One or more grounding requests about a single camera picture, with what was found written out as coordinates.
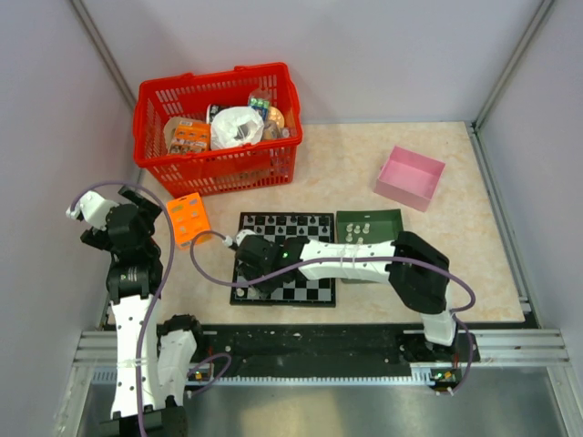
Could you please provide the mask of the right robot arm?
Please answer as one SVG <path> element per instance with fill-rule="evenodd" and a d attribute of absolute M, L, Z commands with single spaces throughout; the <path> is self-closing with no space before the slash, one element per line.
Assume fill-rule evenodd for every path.
<path fill-rule="evenodd" d="M 452 282 L 476 296 L 469 286 L 449 271 L 450 261 L 418 235 L 402 231 L 395 240 L 379 243 L 331 243 L 307 237 L 270 241 L 242 230 L 233 248 L 240 286 L 251 286 L 262 297 L 284 284 L 321 279 L 347 279 L 390 286 L 401 302 L 420 314 L 425 349 L 443 361 L 459 346 L 456 310 L 449 303 Z"/>

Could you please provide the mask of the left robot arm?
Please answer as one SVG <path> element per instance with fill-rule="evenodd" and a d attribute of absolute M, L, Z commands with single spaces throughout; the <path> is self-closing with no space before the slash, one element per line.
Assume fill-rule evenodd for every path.
<path fill-rule="evenodd" d="M 84 244 L 110 256 L 106 276 L 117 334 L 117 378 L 103 436 L 184 436 L 183 407 L 191 361 L 206 352 L 205 337 L 191 315 L 157 325 L 161 291 L 171 264 L 162 262 L 154 240 L 162 202 L 137 185 L 123 184 L 124 202 L 104 198 L 93 185 L 78 195 L 66 214 L 84 221 Z"/>

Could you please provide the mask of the black and white chessboard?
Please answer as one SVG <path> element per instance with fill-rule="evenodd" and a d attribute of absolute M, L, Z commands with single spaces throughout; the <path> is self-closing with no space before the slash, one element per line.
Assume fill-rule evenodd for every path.
<path fill-rule="evenodd" d="M 292 212 L 242 212 L 240 229 L 254 231 L 270 242 L 282 244 L 287 238 L 305 237 L 321 242 L 334 241 L 334 215 L 332 213 Z M 336 281 L 334 279 L 308 280 L 302 276 L 284 282 L 269 296 L 259 291 L 268 286 L 262 282 L 251 288 L 233 288 L 230 304 L 249 306 L 288 305 L 333 308 L 336 306 Z"/>

